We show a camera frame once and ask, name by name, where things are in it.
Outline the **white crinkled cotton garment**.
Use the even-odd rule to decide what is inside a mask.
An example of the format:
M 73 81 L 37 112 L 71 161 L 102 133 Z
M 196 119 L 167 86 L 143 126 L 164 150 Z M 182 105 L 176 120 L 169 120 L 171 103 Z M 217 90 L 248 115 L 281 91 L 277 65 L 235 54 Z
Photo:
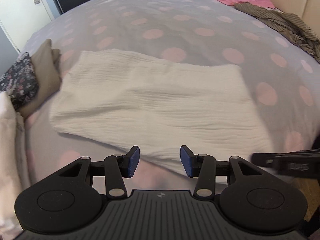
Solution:
M 83 51 L 63 78 L 50 109 L 59 133 L 127 151 L 184 174 L 179 149 L 219 160 L 271 152 L 241 68 L 197 66 L 132 51 Z

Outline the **folded white crinkled garment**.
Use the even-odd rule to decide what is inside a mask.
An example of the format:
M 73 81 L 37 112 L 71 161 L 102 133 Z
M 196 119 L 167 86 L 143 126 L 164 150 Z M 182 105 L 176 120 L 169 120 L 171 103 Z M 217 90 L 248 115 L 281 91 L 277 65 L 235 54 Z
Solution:
M 1 239 L 14 239 L 21 233 L 14 205 L 30 185 L 24 120 L 7 93 L 1 92 Z

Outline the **folded beige fleece garment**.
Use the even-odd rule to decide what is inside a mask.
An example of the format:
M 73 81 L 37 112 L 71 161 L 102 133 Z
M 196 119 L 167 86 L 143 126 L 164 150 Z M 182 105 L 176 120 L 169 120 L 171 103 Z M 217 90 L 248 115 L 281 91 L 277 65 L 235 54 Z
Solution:
M 59 62 L 59 57 L 60 50 L 52 49 L 51 39 L 46 39 L 31 56 L 39 89 L 35 98 L 18 110 L 24 120 L 32 115 L 52 94 L 59 90 L 61 77 L 56 66 Z

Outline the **folded black floral garment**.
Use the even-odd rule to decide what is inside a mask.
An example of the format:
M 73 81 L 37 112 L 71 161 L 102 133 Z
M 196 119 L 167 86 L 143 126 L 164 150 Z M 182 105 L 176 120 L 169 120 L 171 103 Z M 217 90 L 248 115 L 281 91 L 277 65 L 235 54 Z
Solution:
M 1 76 L 1 92 L 6 92 L 15 110 L 35 98 L 39 83 L 28 52 L 21 54 Z

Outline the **striped beige garment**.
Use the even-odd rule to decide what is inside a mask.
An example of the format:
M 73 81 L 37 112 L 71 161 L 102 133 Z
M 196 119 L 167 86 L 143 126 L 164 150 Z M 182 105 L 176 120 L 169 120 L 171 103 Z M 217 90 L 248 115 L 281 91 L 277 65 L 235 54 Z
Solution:
M 277 31 L 319 62 L 319 37 L 298 15 L 266 9 L 248 2 L 237 3 L 234 7 Z

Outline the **white door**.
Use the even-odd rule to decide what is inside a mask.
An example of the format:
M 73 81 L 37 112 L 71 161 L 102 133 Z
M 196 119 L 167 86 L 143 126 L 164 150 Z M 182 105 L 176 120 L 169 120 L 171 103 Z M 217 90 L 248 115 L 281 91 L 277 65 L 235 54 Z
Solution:
M 1 28 L 17 52 L 54 19 L 46 0 L 1 0 Z

